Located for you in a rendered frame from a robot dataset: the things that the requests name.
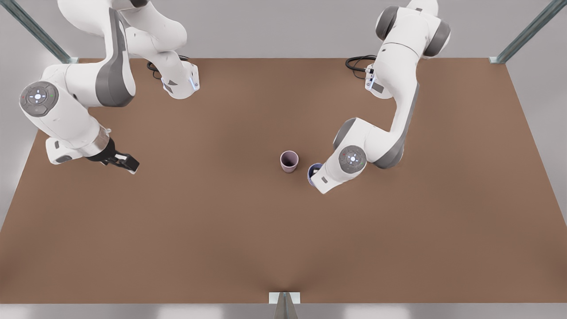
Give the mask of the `pink cup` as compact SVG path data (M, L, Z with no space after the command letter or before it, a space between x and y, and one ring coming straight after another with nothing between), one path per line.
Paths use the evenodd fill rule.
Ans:
M280 156L280 164L282 170L291 173L296 169L299 162L299 156L294 151L284 151Z

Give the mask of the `silver frame post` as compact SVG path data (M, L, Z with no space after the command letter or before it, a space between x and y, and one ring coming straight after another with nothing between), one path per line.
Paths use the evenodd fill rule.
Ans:
M268 303L276 304L274 319L298 319L295 304L300 303L300 292L269 292Z
M527 27L503 49L497 56L489 57L489 62L494 64L507 63L517 52L528 43L550 22L563 8L567 6L567 0L551 0L539 14L527 25Z
M0 0L0 5L40 44L43 45L61 63L78 63L79 58L70 57L44 30L37 22L24 10L16 0Z

